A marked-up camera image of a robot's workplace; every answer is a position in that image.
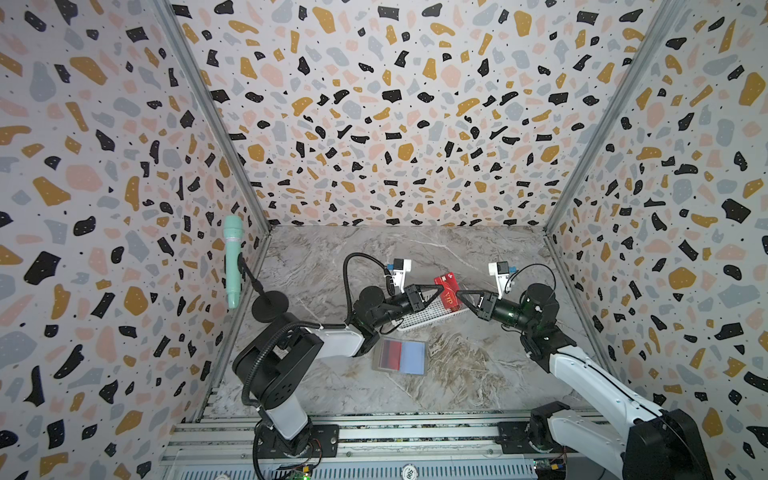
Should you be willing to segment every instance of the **metal frame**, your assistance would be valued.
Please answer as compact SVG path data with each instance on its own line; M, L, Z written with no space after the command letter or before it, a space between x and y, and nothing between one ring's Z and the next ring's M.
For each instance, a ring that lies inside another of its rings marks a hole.
M176 21L176 15L171 9L170 2L168 0L151 0L149 3L154 10L155 18L163 29L163 33L165 34L165 38L168 41L171 51L174 53L176 60L181 67L181 71L184 73L184 77L190 85L192 94L200 105L203 116L208 122L211 132L213 132L216 142L224 152L224 157L230 165L230 170L235 176L235 181L248 203L251 217L256 222L256 225L258 225L259 230L261 230L261 234L264 236L268 235L271 226L269 222L266 221L259 199L254 193L253 187L250 185L250 180L248 180L248 175L245 173L243 165L238 160L240 157L235 151L234 144L232 143L232 140L230 140L230 135L227 133L224 122L221 120L221 117L214 106L214 102L210 97L210 92L205 87L203 77L200 74L200 69L197 67L190 46L187 44L187 41L184 40L184 33L181 31L181 27Z
M554 232L563 214L568 210L582 179L600 154L608 134L613 130L616 120L631 100L634 89L640 84L640 80L653 62L661 41L664 40L666 33L672 29L672 24L677 20L678 14L686 3L687 0L662 0L659 11L651 20L645 33L645 39L640 43L637 54L627 69L624 80L608 103L608 108L600 119L597 130L592 135L592 139L589 140L581 159L571 173L571 178L563 188L557 205L554 206L554 210L547 220L545 229L548 235Z

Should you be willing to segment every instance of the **marble floor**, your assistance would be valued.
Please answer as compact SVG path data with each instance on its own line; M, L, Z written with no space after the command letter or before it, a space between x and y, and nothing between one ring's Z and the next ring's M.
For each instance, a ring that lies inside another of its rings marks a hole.
M364 252L391 263L409 258L408 283L433 283L452 271L462 288L494 290L488 262L507 260L521 268L529 263L554 263L544 247L541 229L531 227L277 227L272 233L260 280L266 290L280 290L300 319L341 323L346 316L342 263L351 252ZM521 273L509 293L517 299L530 283L551 284L543 267ZM349 264L353 297L368 285L382 286L381 270L364 259ZM594 355L576 310L558 279L558 323L590 356ZM263 329L248 309L233 359ZM429 365L424 376L372 369L372 353L315 361L297 390L310 414L384 412L479 412L531 409L554 400L572 407L588 404L569 386L526 358L518 335L486 323L470 312L392 334L427 342ZM208 417L251 416L240 403L242 383L227 368Z

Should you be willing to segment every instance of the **cable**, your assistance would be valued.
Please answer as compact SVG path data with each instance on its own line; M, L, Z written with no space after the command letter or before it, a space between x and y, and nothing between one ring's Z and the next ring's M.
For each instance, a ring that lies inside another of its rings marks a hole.
M543 263L531 263L531 264L529 264L529 265L526 265L526 266L522 267L520 270L518 270L518 271L514 272L514 273L513 273L512 275L510 275L510 276L509 276L509 278L507 279L507 283L504 285L504 292L503 292L503 293L504 293L505 295L506 295L507 293L509 293L509 290L507 290L507 288L509 287L509 283L510 283L512 280L514 280L514 279L515 279L515 277L516 277L517 275L519 275L519 274L520 274L520 272L522 272L523 270L525 270L526 268L528 268L528 267L530 267L530 266L535 266L535 265L539 265L539 266L542 266L542 267L546 268L547 270L549 270L549 273L551 273L551 274L552 274L552 280L553 280L553 284L552 284L552 293L554 293L554 291L555 291L555 290L558 288L558 278L557 278L557 277L554 275L554 272L552 271L552 269L551 269L551 268L549 268L549 266L548 266L548 265L544 265Z
M363 257L367 258L368 260L371 260L376 265L382 267L382 270L384 270L384 277L387 278L386 282L386 289L390 296L394 296L397 294L395 291L395 284L392 281L392 272L389 271L389 268L386 267L384 263L381 263L378 259L375 257L371 257L367 253L362 252L354 252L350 253L346 256L344 259L344 265L342 266L342 278L344 280L344 294L346 295L346 321L345 323L349 323L352 321L352 294L349 291L349 276L347 275L347 264L351 259L354 257Z

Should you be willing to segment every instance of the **black spot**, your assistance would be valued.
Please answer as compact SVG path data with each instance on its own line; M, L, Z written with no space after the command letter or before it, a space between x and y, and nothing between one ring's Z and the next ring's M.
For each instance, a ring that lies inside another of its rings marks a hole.
M78 222L75 222L74 227L72 227L72 233L76 237L81 237L94 230L96 230L96 217L94 217L93 215L86 218L85 220L80 220Z
M24 20L37 31L45 31L47 25L37 15L27 10L24 12Z
M379 7L379 18L391 18L392 20L399 20L399 8L393 7Z
M743 223L745 219L752 213L749 208L745 207L732 198L725 200L720 206L723 208L723 210L725 210L726 218L735 220L739 223Z
M217 13L219 15L224 15L224 14L234 15L235 11L232 8L232 0L227 0L226 2L221 2L219 5L216 5L214 7L214 13Z
M144 27L138 27L138 28L132 28L131 30L126 30L125 34L128 35L128 38L133 42L136 43L140 40L149 40L149 37L147 37L147 34L144 33Z
M576 14L576 22L588 23L594 25L594 22L598 19L597 13L592 12L579 12Z
M81 353L82 351L83 351L83 346L76 345L72 349L71 353L69 354L69 357L67 357L67 359L64 361L64 365L59 367L59 369L56 370L56 373L53 374L53 378L63 379L64 377L72 373L72 371L80 365L80 362L85 360L85 357Z
M0 218L0 224L6 225L6 223L2 223L2 218ZM61 258L53 253L40 252L27 273L24 274L24 281L32 285L39 285L41 281L56 274L56 267L60 260Z

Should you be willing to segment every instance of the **terrazzo wallpaper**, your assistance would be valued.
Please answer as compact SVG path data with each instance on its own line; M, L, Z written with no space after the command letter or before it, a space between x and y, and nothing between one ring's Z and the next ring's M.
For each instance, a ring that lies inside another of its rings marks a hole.
M0 478L144 478L204 397L220 224L250 213L138 0L2 2L0 74Z
M768 5L690 2L553 239L621 379L768 477Z
M176 0L273 225L546 221L651 0Z

